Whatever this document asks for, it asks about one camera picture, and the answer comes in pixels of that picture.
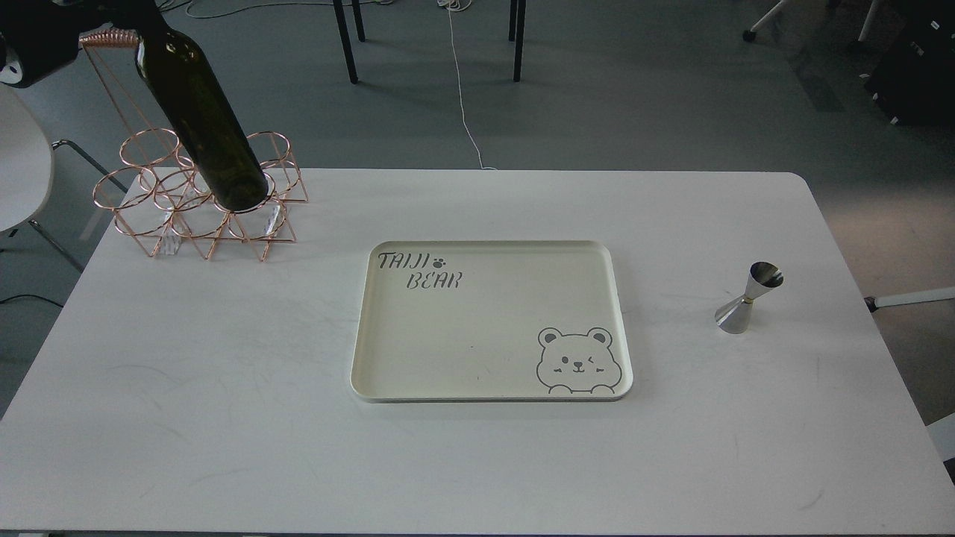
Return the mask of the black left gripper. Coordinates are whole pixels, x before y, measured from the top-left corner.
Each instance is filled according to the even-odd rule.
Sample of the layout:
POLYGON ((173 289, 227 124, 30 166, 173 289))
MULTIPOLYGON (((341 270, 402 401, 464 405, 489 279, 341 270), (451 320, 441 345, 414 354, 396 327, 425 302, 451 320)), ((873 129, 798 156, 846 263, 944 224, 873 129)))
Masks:
POLYGON ((2 1, 2 83, 27 88, 72 63, 81 35, 161 24, 154 1, 2 1))

